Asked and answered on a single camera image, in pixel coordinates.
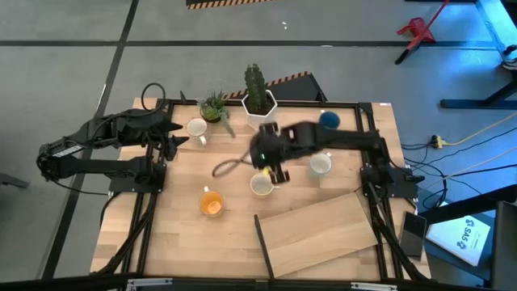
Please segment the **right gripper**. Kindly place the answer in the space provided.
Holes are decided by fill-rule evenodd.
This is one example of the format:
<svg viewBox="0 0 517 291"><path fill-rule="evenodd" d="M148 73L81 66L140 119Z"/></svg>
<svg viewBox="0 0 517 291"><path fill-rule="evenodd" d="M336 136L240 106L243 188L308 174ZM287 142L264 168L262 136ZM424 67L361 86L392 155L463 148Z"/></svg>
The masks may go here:
<svg viewBox="0 0 517 291"><path fill-rule="evenodd" d="M290 175L282 169L281 163L304 157L308 148L299 144L292 126L280 129L276 122L270 122L258 127L250 141L249 152L253 167L269 167L271 182L281 184L290 181Z"/></svg>

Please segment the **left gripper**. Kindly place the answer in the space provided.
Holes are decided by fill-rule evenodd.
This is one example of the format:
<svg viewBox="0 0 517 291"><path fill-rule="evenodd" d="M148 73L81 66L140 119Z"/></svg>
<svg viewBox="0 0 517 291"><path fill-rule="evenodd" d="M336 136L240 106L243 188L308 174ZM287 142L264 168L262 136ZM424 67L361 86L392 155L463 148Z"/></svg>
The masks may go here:
<svg viewBox="0 0 517 291"><path fill-rule="evenodd" d="M116 145L147 146L162 143L168 132L180 130L183 126L170 121L165 112L145 115L142 110L130 110L129 116L118 117L116 121ZM163 155L173 161L178 147L189 137L168 137L163 144Z"/></svg>

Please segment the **grey patterned mug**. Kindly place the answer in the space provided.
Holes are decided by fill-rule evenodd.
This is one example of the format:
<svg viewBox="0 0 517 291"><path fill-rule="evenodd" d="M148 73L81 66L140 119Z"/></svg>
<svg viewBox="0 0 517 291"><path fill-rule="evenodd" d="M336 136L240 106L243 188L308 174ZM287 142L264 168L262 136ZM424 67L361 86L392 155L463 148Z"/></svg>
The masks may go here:
<svg viewBox="0 0 517 291"><path fill-rule="evenodd" d="M208 125L205 120L201 118L192 119L187 124L187 133L203 146L207 145L208 142L206 136L207 131Z"/></svg>

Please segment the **red white-spotted mug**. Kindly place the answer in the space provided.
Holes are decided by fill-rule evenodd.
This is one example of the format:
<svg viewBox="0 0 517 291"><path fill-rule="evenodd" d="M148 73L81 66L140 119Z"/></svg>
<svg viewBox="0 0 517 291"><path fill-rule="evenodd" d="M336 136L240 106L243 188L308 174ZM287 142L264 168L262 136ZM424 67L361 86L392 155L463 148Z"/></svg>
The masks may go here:
<svg viewBox="0 0 517 291"><path fill-rule="evenodd" d="M200 212L207 217L217 217L224 212L224 198L217 192L204 186L204 193L199 201Z"/></svg>

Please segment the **orange patterned mug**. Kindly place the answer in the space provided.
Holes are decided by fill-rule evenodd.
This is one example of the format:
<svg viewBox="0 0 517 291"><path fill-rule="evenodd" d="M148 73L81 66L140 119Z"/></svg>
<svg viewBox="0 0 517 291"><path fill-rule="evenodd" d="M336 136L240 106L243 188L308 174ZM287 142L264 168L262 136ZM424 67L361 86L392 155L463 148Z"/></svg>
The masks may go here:
<svg viewBox="0 0 517 291"><path fill-rule="evenodd" d="M273 193L274 190L278 189L278 186L275 186L269 175L264 175L262 173L255 174L250 179L250 189L251 191L260 198L265 198Z"/></svg>

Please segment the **succulent plant in black pot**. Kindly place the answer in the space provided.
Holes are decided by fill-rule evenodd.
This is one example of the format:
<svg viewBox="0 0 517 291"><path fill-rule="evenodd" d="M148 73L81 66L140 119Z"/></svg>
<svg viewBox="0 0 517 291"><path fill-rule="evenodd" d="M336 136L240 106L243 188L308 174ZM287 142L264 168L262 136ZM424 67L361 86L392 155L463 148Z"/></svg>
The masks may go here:
<svg viewBox="0 0 517 291"><path fill-rule="evenodd" d="M209 97L197 101L200 115L208 123L222 123L228 134L235 138L235 132L229 123L230 113L225 106L225 93L213 91Z"/></svg>

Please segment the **green patterned mug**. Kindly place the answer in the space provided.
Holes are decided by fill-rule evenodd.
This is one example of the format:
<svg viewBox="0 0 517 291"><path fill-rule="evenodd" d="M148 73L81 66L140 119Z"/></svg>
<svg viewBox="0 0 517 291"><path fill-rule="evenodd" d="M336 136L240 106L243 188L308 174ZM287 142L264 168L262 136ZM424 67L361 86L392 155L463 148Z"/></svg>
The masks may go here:
<svg viewBox="0 0 517 291"><path fill-rule="evenodd" d="M313 155L309 160L309 168L316 176L323 176L332 169L332 154L320 153Z"/></svg>

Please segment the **blue mug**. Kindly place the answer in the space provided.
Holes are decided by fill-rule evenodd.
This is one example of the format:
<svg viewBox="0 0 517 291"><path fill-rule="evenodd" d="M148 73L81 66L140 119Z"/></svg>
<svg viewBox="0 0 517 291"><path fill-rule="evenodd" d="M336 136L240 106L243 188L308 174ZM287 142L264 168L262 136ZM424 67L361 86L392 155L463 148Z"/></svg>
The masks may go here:
<svg viewBox="0 0 517 291"><path fill-rule="evenodd" d="M335 112L321 111L318 123L326 129L337 129L341 123L340 117Z"/></svg>

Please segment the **cactus in white hexagonal pot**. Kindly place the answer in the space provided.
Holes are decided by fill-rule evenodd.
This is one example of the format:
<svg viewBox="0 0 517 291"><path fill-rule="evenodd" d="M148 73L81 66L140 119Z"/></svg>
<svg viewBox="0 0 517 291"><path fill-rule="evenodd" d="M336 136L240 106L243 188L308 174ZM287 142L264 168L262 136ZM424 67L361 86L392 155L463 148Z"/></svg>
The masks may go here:
<svg viewBox="0 0 517 291"><path fill-rule="evenodd" d="M247 93L242 99L246 111L246 123L255 130L261 124L273 122L278 103L266 88L263 73L256 63L248 65L245 71Z"/></svg>

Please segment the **hazard-striped black mat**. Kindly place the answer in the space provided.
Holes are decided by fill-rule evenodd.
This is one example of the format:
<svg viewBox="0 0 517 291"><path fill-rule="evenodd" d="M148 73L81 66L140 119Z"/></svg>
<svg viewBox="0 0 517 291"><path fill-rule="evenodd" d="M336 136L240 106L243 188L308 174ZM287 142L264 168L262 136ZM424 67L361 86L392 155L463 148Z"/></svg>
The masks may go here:
<svg viewBox="0 0 517 291"><path fill-rule="evenodd" d="M326 103L323 90L310 71L302 71L265 84L277 101L314 101Z"/></svg>
<svg viewBox="0 0 517 291"><path fill-rule="evenodd" d="M276 0L186 0L188 10L202 10L226 6L239 6L262 2L274 2Z"/></svg>

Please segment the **dark furniture leg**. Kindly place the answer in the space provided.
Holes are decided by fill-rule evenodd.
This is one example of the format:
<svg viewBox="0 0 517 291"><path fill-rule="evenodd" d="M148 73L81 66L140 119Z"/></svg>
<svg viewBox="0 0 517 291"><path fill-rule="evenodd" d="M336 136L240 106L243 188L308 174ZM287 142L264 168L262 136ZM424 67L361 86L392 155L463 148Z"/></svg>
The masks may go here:
<svg viewBox="0 0 517 291"><path fill-rule="evenodd" d="M13 186L20 189L27 189L29 182L15 178L14 176L0 172L0 185L2 186Z"/></svg>

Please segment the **red metal stand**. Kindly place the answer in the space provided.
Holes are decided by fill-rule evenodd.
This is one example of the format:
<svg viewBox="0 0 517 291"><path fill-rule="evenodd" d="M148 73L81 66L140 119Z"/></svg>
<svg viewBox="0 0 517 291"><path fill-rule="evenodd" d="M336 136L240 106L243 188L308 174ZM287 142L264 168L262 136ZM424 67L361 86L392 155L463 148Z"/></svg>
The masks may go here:
<svg viewBox="0 0 517 291"><path fill-rule="evenodd" d="M406 32L409 32L413 39L406 46L405 50L402 54L395 60L395 65L400 65L404 60L406 60L413 52L418 50L422 43L430 43L434 44L436 42L432 32L431 26L439 17L443 9L447 6L450 0L443 0L440 7L433 14L429 21L426 21L422 17L412 18L406 26L399 29L397 31L398 35L402 35Z"/></svg>

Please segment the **dark side table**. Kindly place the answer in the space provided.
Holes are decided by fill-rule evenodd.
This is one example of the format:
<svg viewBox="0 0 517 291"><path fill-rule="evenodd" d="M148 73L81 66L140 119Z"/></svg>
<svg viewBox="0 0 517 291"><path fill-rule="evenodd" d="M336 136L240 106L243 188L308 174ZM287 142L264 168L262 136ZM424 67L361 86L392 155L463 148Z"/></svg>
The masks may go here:
<svg viewBox="0 0 517 291"><path fill-rule="evenodd" d="M429 228L433 224L465 216L475 217L476 219L483 221L485 224L488 224L491 229L482 250L481 259L476 267L467 264L452 253L444 250L442 247L439 247L427 239L425 241L426 252L448 264L451 264L452 266L481 278L484 281L484 285L491 288L490 269L494 241L494 221L496 217L496 208L499 202L507 202L517 206L517 184L512 184L480 196L453 202L451 204L445 202L437 209L428 210L422 213L422 216L427 220Z"/></svg>

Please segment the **desk with black legs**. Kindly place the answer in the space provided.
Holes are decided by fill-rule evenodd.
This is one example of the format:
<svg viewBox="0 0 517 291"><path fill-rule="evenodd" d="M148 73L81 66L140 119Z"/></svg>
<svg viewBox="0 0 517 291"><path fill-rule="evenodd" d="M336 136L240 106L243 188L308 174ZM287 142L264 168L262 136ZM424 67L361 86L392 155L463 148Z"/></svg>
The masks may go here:
<svg viewBox="0 0 517 291"><path fill-rule="evenodd" d="M478 0L476 7L503 61L517 64L517 26L504 0ZM442 99L445 109L517 110L517 69L510 70L511 80L485 99Z"/></svg>

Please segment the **silver bracket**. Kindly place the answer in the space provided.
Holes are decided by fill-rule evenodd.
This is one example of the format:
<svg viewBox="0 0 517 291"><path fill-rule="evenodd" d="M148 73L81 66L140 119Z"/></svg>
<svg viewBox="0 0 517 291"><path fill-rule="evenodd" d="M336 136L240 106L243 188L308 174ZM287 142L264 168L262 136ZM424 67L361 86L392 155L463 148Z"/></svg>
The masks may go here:
<svg viewBox="0 0 517 291"><path fill-rule="evenodd" d="M172 278L138 278L130 279L127 282L125 291L138 291L143 287L154 287L163 285L172 285Z"/></svg>
<svg viewBox="0 0 517 291"><path fill-rule="evenodd" d="M385 285L368 282L351 282L351 289L359 291L398 291L396 285Z"/></svg>

